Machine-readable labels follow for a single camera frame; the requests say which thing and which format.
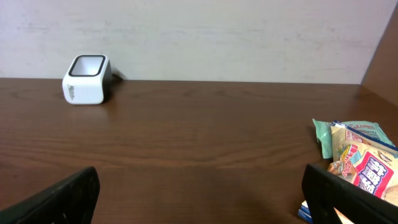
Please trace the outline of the yellow snack bag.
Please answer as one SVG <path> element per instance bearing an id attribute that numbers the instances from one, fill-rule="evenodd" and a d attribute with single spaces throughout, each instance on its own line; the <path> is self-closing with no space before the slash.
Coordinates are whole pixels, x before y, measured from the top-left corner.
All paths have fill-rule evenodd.
<path id="1" fill-rule="evenodd" d="M 341 122 L 331 123 L 332 163 L 322 169 L 397 207 L 397 147 Z M 298 215 L 312 222 L 307 201 Z M 337 212 L 341 223 L 353 223 Z"/>

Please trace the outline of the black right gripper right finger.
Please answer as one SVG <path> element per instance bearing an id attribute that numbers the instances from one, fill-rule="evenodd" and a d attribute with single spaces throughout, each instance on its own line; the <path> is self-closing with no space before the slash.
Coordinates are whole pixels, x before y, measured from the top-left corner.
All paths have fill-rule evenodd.
<path id="1" fill-rule="evenodd" d="M 337 212 L 353 223 L 397 223 L 395 205 L 315 164 L 305 168 L 302 191 L 314 223 L 341 223 Z"/>

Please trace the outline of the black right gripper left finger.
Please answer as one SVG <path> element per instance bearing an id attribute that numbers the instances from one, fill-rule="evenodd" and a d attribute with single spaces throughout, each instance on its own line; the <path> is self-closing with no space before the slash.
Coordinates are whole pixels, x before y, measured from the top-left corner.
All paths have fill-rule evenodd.
<path id="1" fill-rule="evenodd" d="M 90 224 L 99 194 L 98 173 L 87 167 L 1 210 L 1 223 Z"/>

